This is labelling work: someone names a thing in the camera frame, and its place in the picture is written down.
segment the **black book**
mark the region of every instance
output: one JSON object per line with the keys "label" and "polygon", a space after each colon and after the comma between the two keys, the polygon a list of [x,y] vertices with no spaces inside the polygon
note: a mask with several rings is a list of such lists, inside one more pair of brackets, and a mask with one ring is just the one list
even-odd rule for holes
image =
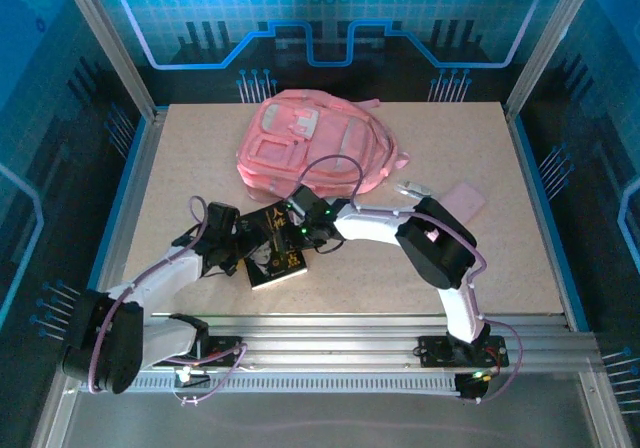
{"label": "black book", "polygon": [[243,215],[237,223],[241,229],[259,227],[264,235],[260,245],[244,259],[251,289],[307,272],[307,263],[294,242],[299,239],[295,231],[299,228],[289,219],[284,201]]}

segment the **glass panel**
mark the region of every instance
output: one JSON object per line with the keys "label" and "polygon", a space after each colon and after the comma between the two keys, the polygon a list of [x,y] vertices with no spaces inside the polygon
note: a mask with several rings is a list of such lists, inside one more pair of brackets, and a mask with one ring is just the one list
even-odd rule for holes
{"label": "glass panel", "polygon": [[[640,0],[586,0],[522,112],[588,322],[604,354],[630,346],[635,356],[640,352],[639,13]],[[543,163],[550,153],[549,159],[557,156]],[[613,381],[633,378],[623,373]],[[628,386],[635,389],[639,382]]]}
{"label": "glass panel", "polygon": [[158,104],[504,101],[557,1],[102,0]]}
{"label": "glass panel", "polygon": [[74,297],[43,285],[86,287],[139,115],[73,0],[0,11],[0,439],[28,446]]}

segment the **pink backpack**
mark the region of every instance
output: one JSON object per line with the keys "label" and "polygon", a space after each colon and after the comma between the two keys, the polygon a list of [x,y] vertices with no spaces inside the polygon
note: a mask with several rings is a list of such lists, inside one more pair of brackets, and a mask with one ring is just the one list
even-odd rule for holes
{"label": "pink backpack", "polygon": [[[391,130],[365,108],[379,100],[351,103],[318,90],[285,90],[260,106],[236,154],[249,195],[260,201],[288,196],[302,171],[326,155],[347,155],[360,163],[366,193],[391,170],[409,161],[398,152]],[[349,160],[315,165],[304,184],[318,196],[349,196],[358,170]]]}

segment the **metal post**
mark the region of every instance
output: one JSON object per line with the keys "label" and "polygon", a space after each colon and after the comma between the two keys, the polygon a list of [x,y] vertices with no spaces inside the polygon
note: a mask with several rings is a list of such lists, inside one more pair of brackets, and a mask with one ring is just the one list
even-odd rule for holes
{"label": "metal post", "polygon": [[74,0],[136,107],[152,123],[157,109],[100,0]]}
{"label": "metal post", "polygon": [[584,0],[560,0],[542,32],[505,106],[507,121],[515,119],[533,91]]}

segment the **book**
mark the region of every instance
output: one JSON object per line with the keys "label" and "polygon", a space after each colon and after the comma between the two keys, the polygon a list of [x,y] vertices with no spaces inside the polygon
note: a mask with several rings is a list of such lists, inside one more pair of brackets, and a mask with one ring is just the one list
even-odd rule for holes
{"label": "book", "polygon": [[284,201],[248,213],[238,219],[240,228],[261,228],[264,237],[244,259],[251,289],[265,288],[307,272],[302,252],[296,249],[296,226],[287,216]]}

